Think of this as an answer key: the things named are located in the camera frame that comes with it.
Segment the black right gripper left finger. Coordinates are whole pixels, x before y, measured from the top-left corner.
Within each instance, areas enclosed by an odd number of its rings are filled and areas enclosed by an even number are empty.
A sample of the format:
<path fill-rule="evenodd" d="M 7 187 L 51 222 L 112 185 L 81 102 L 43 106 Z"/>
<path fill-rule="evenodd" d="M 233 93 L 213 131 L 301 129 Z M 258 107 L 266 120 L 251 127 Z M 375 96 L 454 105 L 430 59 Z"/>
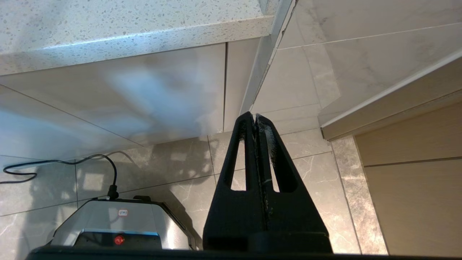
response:
<path fill-rule="evenodd" d="M 239 144 L 244 142 L 246 189 L 232 189 Z M 258 128 L 246 112 L 235 122 L 203 230 L 205 250 L 267 253 L 268 212 L 264 181 L 268 156 L 261 153 Z"/>

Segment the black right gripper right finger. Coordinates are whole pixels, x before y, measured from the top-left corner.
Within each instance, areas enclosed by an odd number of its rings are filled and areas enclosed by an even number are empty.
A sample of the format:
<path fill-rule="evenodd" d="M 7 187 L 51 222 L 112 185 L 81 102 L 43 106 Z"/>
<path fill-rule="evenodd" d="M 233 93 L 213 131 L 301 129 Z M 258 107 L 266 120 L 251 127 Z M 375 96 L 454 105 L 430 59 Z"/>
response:
<path fill-rule="evenodd" d="M 256 250 L 271 253 L 331 253 L 328 230 L 275 125 L 256 115 L 256 146 L 264 230 Z"/>

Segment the gray robot base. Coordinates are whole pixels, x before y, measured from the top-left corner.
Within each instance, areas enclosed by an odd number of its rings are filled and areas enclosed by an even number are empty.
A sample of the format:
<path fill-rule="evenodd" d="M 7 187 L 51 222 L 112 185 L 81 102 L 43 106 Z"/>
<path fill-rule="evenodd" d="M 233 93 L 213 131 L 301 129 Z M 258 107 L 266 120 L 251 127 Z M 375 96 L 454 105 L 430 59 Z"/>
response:
<path fill-rule="evenodd" d="M 198 250 L 192 233 L 167 203 L 149 196 L 91 199 L 54 232 L 51 246 L 115 250 Z"/>

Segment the light wooden cabinet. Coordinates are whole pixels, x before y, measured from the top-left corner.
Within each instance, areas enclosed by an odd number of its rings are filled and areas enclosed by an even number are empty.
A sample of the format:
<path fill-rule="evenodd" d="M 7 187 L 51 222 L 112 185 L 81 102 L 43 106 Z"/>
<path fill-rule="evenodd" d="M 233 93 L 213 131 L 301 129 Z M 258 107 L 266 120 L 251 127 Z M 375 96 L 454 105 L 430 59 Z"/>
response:
<path fill-rule="evenodd" d="M 462 57 L 322 134 L 361 253 L 462 258 Z"/>

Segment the narrow white cabinet panel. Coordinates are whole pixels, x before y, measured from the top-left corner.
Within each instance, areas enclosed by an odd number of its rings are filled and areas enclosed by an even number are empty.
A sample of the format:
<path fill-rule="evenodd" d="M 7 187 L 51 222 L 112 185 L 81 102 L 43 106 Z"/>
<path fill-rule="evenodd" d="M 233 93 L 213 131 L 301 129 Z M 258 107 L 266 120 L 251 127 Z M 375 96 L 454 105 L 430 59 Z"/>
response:
<path fill-rule="evenodd" d="M 259 43 L 253 38 L 226 44 L 224 132 L 233 130 L 240 115 Z"/>

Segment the white base cabinet door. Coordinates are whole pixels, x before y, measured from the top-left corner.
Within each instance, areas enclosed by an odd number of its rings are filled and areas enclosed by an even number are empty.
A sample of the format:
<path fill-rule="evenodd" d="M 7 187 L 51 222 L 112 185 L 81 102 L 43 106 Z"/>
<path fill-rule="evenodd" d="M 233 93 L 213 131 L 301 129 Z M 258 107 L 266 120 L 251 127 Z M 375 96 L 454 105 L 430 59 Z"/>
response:
<path fill-rule="evenodd" d="M 0 76 L 0 155 L 73 158 L 223 130 L 226 44 Z"/>

